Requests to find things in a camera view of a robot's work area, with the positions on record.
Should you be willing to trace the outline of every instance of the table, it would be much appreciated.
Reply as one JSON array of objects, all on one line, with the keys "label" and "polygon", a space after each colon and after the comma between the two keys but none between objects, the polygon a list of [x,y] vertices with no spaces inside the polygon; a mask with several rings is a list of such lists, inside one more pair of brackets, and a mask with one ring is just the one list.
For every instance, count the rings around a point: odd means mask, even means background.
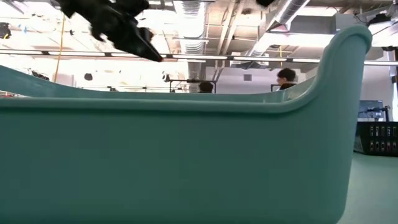
[{"label": "table", "polygon": [[398,222],[398,158],[354,153],[348,198],[338,224]]}]

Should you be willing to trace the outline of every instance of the horizontal bar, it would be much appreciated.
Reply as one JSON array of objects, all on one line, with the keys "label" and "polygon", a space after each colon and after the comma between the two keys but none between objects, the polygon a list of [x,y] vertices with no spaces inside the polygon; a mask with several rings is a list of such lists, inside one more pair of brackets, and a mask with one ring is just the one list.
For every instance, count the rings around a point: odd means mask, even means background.
[{"label": "horizontal bar", "polygon": [[[0,49],[0,55],[26,55],[31,57],[56,58],[59,52],[43,50],[9,50]],[[75,52],[64,51],[61,53],[63,58],[68,59],[106,59],[106,60],[145,60],[138,56],[122,52]],[[232,55],[182,55],[182,54],[161,54],[165,62],[178,62],[187,60],[188,62],[203,62],[204,60],[229,60],[241,62],[288,62],[288,63],[319,63],[320,58],[290,58],[290,57],[244,57]],[[365,65],[369,66],[395,66],[398,62],[366,60]]]}]

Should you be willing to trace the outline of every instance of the monitor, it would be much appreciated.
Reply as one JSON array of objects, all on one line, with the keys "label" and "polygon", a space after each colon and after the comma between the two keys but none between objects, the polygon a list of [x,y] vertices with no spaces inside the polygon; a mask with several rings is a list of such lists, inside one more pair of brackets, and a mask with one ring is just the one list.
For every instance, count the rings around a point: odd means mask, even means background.
[{"label": "monitor", "polygon": [[383,101],[361,100],[359,101],[358,118],[384,118]]}]

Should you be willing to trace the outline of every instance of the exposed ceiling duct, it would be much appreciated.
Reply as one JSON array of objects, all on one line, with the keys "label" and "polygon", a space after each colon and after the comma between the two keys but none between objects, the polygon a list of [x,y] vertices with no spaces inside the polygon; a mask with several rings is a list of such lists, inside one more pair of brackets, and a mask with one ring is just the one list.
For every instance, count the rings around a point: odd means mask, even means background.
[{"label": "exposed ceiling duct", "polygon": [[[205,35],[207,2],[174,1],[174,8],[181,22],[181,53],[204,54],[205,42],[201,39]],[[200,70],[201,63],[188,62],[188,78],[202,78]]]},{"label": "exposed ceiling duct", "polygon": [[289,24],[297,16],[298,11],[305,7],[310,0],[278,0],[275,2],[277,8],[271,12],[274,16],[266,20],[266,33],[256,42],[246,56],[260,57],[273,43],[273,38],[268,36],[268,32],[278,27],[284,27],[284,31],[289,31]]}]

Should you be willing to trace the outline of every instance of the teal plastic tub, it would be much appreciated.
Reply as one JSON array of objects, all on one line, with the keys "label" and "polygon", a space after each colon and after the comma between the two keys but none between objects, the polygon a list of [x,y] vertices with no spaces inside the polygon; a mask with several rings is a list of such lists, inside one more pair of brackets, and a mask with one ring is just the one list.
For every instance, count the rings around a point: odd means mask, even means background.
[{"label": "teal plastic tub", "polygon": [[313,80],[245,97],[38,89],[1,67],[0,89],[36,97],[0,99],[0,223],[335,224],[370,46],[350,27]]}]

